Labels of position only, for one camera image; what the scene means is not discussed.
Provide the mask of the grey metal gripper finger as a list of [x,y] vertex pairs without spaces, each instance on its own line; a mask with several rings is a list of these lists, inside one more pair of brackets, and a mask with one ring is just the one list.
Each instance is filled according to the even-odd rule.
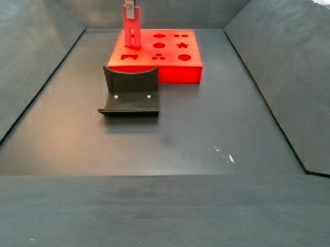
[[124,0],[124,4],[128,8],[134,8],[136,5],[136,0]]

